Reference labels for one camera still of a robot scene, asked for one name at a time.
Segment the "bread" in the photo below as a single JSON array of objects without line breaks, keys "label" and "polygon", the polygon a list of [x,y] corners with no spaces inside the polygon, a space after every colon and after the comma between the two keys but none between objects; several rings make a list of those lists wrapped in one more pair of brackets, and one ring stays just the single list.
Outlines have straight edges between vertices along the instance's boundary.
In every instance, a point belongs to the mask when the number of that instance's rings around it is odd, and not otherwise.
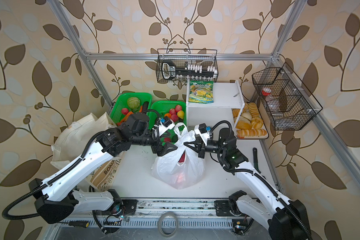
[{"label": "bread", "polygon": [[236,128],[237,129],[251,129],[252,125],[248,119],[240,116],[239,121],[237,122]]},{"label": "bread", "polygon": [[248,103],[245,103],[245,104],[244,104],[244,111],[248,112],[248,107],[249,107],[249,106],[248,106]]},{"label": "bread", "polygon": [[256,103],[249,103],[248,104],[248,110],[251,113],[252,117],[259,117],[259,109],[256,106]]},{"label": "bread", "polygon": [[254,117],[251,120],[251,125],[254,129],[260,129],[261,127],[263,127],[263,120],[259,117]]},{"label": "bread", "polygon": [[239,112],[240,112],[240,109],[237,109],[237,108],[232,109],[233,117],[234,117],[234,118],[237,117],[237,116],[239,115]]},{"label": "bread", "polygon": [[246,118],[246,119],[248,119],[249,121],[252,120],[252,115],[251,115],[251,113],[245,112],[245,113],[242,113],[241,116],[244,117],[244,118]]},{"label": "bread", "polygon": [[264,129],[241,129],[237,130],[237,137],[245,138],[245,137],[261,137],[265,136],[267,131]]}]

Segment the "green plastic basket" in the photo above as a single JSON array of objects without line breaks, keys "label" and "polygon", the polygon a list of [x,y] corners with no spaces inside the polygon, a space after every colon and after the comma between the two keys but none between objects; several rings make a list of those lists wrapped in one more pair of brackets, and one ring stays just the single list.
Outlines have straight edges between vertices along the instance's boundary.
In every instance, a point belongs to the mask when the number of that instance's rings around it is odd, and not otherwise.
[{"label": "green plastic basket", "polygon": [[115,103],[115,106],[112,109],[112,112],[110,114],[110,118],[115,122],[118,123],[121,121],[121,119],[124,118],[124,115],[121,113],[121,109],[123,108],[128,108],[130,110],[130,108],[127,105],[127,100],[130,97],[137,97],[140,99],[140,106],[148,101],[148,109],[150,109],[151,107],[151,103],[152,103],[152,95],[149,93],[123,93],[121,94],[118,99],[117,102]]},{"label": "green plastic basket", "polygon": [[[164,114],[168,113],[169,112],[169,109],[171,108],[175,108],[176,105],[180,105],[182,108],[183,108],[183,111],[184,111],[184,124],[187,125],[187,113],[185,111],[185,103],[182,102],[182,101],[157,101],[157,102],[154,102],[151,106],[151,109],[154,109],[156,111],[158,111],[158,113],[160,114],[160,117],[164,117]],[[149,112],[148,113],[148,116],[149,116],[149,129],[151,129],[154,124],[155,124],[155,120],[156,120],[156,114],[153,113],[153,112]],[[170,136],[169,138],[172,139],[173,136],[176,136],[175,132],[171,129],[171,130],[168,130],[167,131],[168,133],[170,133]]]}]

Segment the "shelf top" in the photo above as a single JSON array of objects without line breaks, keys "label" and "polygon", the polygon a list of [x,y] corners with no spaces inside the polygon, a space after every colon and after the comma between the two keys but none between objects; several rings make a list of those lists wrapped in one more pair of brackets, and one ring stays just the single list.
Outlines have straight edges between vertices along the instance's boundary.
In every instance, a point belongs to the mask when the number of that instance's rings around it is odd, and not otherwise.
[{"label": "shelf top", "polygon": [[241,91],[238,83],[214,83],[213,84],[213,103],[191,103],[191,108],[241,108]]}]

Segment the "green snack package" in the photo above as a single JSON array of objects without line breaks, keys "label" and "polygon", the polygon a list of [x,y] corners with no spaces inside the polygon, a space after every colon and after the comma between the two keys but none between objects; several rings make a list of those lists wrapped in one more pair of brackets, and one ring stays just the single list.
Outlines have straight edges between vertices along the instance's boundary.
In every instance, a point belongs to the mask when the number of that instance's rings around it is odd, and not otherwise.
[{"label": "green snack package", "polygon": [[190,81],[189,102],[213,103],[213,81]]}]

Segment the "metal mesh basket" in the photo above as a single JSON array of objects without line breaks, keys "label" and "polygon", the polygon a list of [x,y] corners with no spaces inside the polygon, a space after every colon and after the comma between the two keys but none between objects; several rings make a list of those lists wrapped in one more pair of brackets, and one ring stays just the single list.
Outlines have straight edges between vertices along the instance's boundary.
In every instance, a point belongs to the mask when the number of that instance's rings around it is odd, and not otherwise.
[{"label": "metal mesh basket", "polygon": [[157,50],[158,83],[187,83],[187,80],[217,81],[217,50],[164,49]]},{"label": "metal mesh basket", "polygon": [[[275,130],[301,130],[316,114],[322,110],[321,104],[312,95],[306,85],[296,86],[288,73],[291,68],[271,67],[252,74],[254,88],[268,114]],[[318,106],[312,106],[303,96],[312,96]]]}]

